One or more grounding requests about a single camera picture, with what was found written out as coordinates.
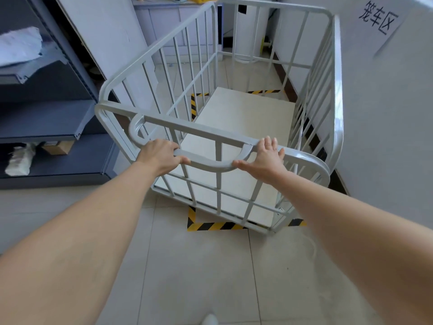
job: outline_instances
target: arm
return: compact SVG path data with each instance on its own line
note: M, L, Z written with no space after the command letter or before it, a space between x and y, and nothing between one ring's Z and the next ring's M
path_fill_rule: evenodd
M253 163L233 165L273 185L389 324L433 323L433 231L287 171L269 137Z
M2 324L94 324L154 179L187 158L174 142L144 146L125 172L68 207L0 258Z

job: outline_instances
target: white cylinder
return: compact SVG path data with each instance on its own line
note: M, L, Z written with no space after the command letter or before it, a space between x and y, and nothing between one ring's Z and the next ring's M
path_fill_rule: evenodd
M238 22L236 26L236 41L235 41L235 53L243 54L245 56L236 56L235 59L240 62L249 61L249 57L252 55L259 57L262 53L263 42L266 35L266 27L268 25L269 8L261 7L258 15L257 23L257 36L254 47L251 50L251 44L254 41L255 30L254 23L256 21L256 10L257 7L248 5L239 5L238 10Z

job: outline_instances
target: hand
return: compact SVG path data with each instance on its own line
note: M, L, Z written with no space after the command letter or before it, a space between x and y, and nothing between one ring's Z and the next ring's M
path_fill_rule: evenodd
M137 162L151 167L155 177L159 177L174 170L181 163L191 163L185 156L173 156L173 151L178 148L178 144L168 140L156 139L149 141L141 148L137 156Z
M275 179L286 172L283 165L284 148L278 152L277 138L269 136L260 139L257 144L257 156L253 163L244 160L235 160L232 165L248 172L257 180L272 185Z

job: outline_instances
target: small brown box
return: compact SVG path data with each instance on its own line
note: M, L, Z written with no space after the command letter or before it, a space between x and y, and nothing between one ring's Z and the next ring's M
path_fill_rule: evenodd
M51 155L67 155L74 142L75 140L48 141L42 146L42 148L44 148Z

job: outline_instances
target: hazard striped tape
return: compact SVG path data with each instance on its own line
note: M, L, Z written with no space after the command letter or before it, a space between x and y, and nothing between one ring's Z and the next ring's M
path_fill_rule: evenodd
M280 91L281 90L265 90L265 93L274 93L274 92L280 92ZM259 93L263 93L263 90L248 91L248 93L259 94Z
M201 97L201 96L203 96L202 93L199 93L197 95L197 97ZM196 116L197 116L197 106L195 104L194 94L191 93L191 121L194 120L196 118Z
M239 230L247 229L246 227L236 224L231 221L226 222L195 222L196 209L195 207L188 207L188 224L187 231L202 231L202 230ZM288 227L302 227L306 226L303 219L292 219Z

